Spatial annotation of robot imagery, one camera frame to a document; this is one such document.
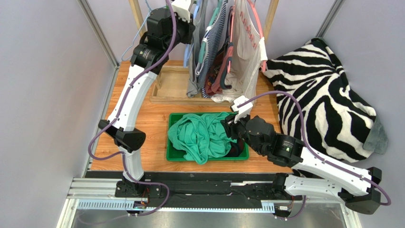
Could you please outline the navy tank top maroon trim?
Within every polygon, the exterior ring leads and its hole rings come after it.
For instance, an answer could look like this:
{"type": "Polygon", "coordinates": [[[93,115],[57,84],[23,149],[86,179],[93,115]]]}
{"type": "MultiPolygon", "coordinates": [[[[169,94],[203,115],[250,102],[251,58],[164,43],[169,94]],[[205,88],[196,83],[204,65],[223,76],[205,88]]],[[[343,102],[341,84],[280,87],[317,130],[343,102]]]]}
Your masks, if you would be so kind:
{"type": "Polygon", "coordinates": [[[225,157],[239,157],[244,151],[244,142],[238,139],[237,142],[230,142],[230,150],[225,157]]]}

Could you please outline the green tank top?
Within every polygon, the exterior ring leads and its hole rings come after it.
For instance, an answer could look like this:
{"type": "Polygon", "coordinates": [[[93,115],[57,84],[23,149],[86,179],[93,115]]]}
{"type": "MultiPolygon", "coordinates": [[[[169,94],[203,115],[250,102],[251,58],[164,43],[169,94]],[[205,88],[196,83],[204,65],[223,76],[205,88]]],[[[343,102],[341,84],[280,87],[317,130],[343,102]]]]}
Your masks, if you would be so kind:
{"type": "Polygon", "coordinates": [[[168,140],[186,161],[204,165],[209,159],[228,155],[237,140],[229,138],[221,121],[228,112],[172,113],[169,115],[168,140]]]}

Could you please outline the blue white striped tank top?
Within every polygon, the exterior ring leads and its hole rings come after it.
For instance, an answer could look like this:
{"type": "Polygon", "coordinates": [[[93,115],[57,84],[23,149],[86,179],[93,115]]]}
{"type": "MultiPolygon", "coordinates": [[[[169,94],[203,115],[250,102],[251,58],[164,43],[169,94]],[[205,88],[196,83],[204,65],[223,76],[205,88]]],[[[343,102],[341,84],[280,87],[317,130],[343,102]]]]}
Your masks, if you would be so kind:
{"type": "Polygon", "coordinates": [[[227,0],[217,1],[217,6],[201,42],[195,75],[197,76],[198,91],[202,93],[203,98],[210,97],[205,89],[205,80],[208,78],[209,69],[213,65],[222,39],[228,3],[227,0]]]}

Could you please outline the grey tank top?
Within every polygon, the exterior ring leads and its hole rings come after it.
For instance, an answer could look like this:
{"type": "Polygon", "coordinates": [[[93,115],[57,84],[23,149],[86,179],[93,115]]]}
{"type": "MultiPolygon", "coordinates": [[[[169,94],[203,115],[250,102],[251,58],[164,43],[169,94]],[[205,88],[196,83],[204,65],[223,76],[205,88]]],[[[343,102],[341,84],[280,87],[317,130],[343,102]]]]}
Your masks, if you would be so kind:
{"type": "Polygon", "coordinates": [[[198,76],[196,74],[196,67],[199,60],[199,53],[201,42],[205,34],[205,18],[207,10],[207,0],[198,0],[194,12],[196,12],[194,24],[195,31],[193,32],[193,40],[191,46],[186,48],[186,59],[188,60],[189,79],[186,95],[192,98],[199,93],[198,89],[198,76]]]}

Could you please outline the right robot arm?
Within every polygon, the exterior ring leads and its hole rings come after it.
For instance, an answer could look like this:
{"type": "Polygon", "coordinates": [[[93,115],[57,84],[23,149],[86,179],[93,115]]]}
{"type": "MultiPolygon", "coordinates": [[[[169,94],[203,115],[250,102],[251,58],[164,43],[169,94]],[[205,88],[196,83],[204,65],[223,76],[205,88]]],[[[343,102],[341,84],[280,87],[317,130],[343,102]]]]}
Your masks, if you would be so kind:
{"type": "Polygon", "coordinates": [[[356,168],[319,152],[311,153],[303,141],[275,132],[272,124],[258,116],[247,115],[238,121],[235,118],[231,114],[221,121],[227,137],[242,140],[273,164],[294,170],[294,174],[276,174],[271,190],[278,197],[337,200],[366,215],[374,214],[382,205],[382,191],[375,186],[382,178],[380,169],[356,168]]]}

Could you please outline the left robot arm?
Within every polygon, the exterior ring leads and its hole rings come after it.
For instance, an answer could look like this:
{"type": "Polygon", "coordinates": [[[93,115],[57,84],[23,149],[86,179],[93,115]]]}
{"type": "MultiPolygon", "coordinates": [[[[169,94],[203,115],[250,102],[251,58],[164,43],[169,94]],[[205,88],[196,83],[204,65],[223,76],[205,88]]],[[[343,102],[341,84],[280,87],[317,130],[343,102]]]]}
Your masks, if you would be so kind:
{"type": "Polygon", "coordinates": [[[140,152],[146,134],[135,127],[137,115],[147,91],[168,61],[170,51],[180,43],[189,44],[195,30],[188,7],[175,4],[151,11],[146,26],[147,31],[133,50],[128,78],[118,103],[110,116],[98,124],[114,140],[123,158],[124,173],[116,193],[134,197],[141,196],[146,189],[140,152]]]}

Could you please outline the maroon tank top dark trim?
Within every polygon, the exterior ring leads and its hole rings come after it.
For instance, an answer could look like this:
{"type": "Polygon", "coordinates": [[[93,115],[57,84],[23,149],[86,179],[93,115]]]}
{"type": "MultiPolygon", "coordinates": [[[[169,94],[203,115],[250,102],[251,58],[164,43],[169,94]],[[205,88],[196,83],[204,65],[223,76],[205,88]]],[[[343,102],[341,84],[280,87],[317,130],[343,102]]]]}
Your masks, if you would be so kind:
{"type": "Polygon", "coordinates": [[[233,56],[233,19],[235,7],[230,7],[228,17],[227,30],[225,41],[221,49],[217,52],[213,65],[211,66],[208,75],[206,76],[204,90],[202,95],[204,98],[211,97],[215,94],[222,94],[224,90],[232,89],[232,85],[225,83],[226,76],[230,73],[231,62],[233,56]]]}

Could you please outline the pink plastic hanger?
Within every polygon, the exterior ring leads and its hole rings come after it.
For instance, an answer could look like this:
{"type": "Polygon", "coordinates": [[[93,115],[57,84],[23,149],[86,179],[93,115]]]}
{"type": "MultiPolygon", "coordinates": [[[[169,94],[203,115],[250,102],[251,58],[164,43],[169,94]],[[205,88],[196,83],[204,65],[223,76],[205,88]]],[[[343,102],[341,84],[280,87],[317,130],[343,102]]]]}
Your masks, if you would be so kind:
{"type": "Polygon", "coordinates": [[[233,19],[233,69],[266,71],[267,53],[260,18],[252,0],[236,0],[233,19]]]}

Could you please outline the teal plastic hanger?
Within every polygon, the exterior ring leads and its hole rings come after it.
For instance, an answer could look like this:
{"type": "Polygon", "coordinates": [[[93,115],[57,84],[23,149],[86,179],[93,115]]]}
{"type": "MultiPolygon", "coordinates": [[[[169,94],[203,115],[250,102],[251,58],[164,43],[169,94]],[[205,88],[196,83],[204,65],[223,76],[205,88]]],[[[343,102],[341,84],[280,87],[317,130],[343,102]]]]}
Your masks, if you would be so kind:
{"type": "Polygon", "coordinates": [[[220,27],[221,23],[221,14],[223,11],[223,1],[218,0],[217,6],[211,16],[209,26],[207,26],[205,30],[204,37],[201,42],[199,58],[198,58],[198,66],[208,66],[210,59],[212,58],[211,52],[214,50],[215,42],[220,41],[220,37],[217,38],[217,30],[220,27]]]}

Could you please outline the wooden clothes rack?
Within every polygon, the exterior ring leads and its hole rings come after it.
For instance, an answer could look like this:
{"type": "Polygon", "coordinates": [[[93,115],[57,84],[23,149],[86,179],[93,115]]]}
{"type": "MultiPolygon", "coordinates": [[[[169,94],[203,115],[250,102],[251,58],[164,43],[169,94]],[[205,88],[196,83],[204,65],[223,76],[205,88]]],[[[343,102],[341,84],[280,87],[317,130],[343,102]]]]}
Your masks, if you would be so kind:
{"type": "MultiPolygon", "coordinates": [[[[266,20],[262,24],[265,43],[268,41],[269,33],[273,24],[279,0],[270,0],[266,20]]],[[[152,86],[150,101],[156,104],[172,105],[199,105],[199,106],[230,106],[229,102],[216,103],[210,98],[203,98],[197,94],[192,98],[186,96],[186,79],[189,76],[189,69],[180,66],[180,61],[169,60],[164,64],[162,71],[152,86]]]]}

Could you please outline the zebra print blanket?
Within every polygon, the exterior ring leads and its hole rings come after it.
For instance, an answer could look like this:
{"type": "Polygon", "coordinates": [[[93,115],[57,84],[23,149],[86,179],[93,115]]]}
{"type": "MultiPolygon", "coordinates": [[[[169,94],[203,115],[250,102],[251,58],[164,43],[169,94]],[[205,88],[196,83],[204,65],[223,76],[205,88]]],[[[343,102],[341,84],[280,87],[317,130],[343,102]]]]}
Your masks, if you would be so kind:
{"type": "Polygon", "coordinates": [[[281,132],[340,161],[385,154],[388,136],[376,109],[350,86],[343,65],[322,38],[267,61],[265,76],[279,93],[281,132]]]}

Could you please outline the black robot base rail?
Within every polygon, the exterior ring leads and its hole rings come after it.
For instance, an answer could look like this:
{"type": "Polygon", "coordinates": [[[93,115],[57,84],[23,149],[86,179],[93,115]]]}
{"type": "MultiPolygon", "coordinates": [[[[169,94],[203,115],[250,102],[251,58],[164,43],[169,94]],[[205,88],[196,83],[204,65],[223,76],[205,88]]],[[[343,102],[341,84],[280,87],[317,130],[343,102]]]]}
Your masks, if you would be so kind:
{"type": "Polygon", "coordinates": [[[90,171],[72,180],[67,197],[78,209],[157,212],[273,213],[293,203],[328,204],[326,197],[286,193],[274,173],[147,172],[142,184],[116,171],[90,171]]]}

